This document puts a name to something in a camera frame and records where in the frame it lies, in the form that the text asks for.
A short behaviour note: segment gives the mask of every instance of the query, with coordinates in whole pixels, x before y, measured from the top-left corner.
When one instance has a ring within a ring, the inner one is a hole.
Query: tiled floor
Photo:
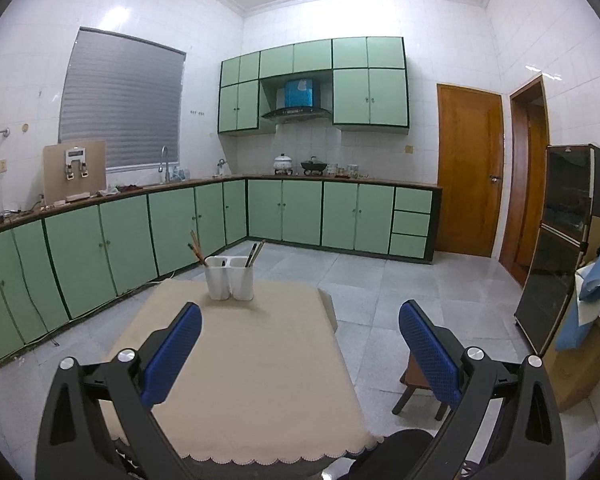
[[[247,254],[251,242],[227,251]],[[415,298],[432,321],[451,329],[464,345],[483,348],[490,357],[520,361],[528,350],[513,322],[520,287],[490,258],[437,253],[431,266],[362,258],[267,244],[255,263],[256,279],[300,280],[319,285],[333,298],[342,350],[369,430],[391,434],[404,428],[437,431],[438,403],[416,394],[399,416],[391,413],[404,386],[398,382],[409,350],[397,330],[400,305]],[[200,269],[177,279],[203,279]],[[60,359],[82,363],[104,359],[151,289],[98,314],[25,356],[0,368],[0,448],[21,473],[33,479],[36,437],[46,392]],[[498,414],[488,409],[469,453],[479,460]],[[600,432],[586,400],[562,414],[568,478],[577,478],[600,449]],[[328,472],[337,478],[348,461]]]

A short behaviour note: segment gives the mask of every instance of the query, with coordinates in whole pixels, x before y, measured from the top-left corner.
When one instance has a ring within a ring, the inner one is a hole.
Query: metal screw cap
[[[75,360],[73,357],[65,357],[64,359],[62,359],[62,361],[60,361],[60,367],[62,368],[62,370],[68,370],[69,368],[72,368],[75,364]]]
[[[133,351],[131,348],[127,348],[126,350],[123,350],[122,352],[118,353],[118,361],[123,363],[128,363],[129,361],[132,361],[134,357],[136,357],[136,352]]]
[[[484,357],[484,352],[475,346],[472,346],[466,351],[466,354],[474,361],[479,361]]]
[[[532,365],[534,368],[539,368],[542,366],[542,359],[537,355],[530,355],[526,360]]]

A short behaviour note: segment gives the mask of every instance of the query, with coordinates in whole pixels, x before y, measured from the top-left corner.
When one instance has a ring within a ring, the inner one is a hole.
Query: faucet
[[[162,147],[162,151],[160,152],[160,166],[158,166],[158,173],[162,173],[162,163],[166,163],[167,173],[164,177],[165,182],[170,182],[171,177],[169,176],[169,150],[167,149],[166,144]]]

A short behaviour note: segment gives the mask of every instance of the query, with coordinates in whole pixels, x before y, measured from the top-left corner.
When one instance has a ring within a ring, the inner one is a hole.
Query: wooden stool
[[[409,362],[407,363],[407,369],[402,374],[400,382],[407,386],[407,389],[404,391],[404,393],[400,397],[400,400],[398,400],[394,408],[391,410],[394,415],[398,415],[398,413],[402,411],[404,405],[407,403],[407,400],[411,398],[411,396],[417,389],[431,389],[426,377],[422,373],[422,370],[420,370],[420,367],[418,366],[415,357],[413,357],[413,354],[409,354]],[[442,418],[445,416],[447,408],[448,406],[444,402],[440,402],[440,407],[436,412],[436,420],[442,420]]]

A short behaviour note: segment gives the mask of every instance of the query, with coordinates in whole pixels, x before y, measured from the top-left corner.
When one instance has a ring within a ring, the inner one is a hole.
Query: white pot
[[[280,153],[280,156],[277,156],[273,161],[273,169],[274,170],[291,170],[291,157],[286,156],[284,153]]]

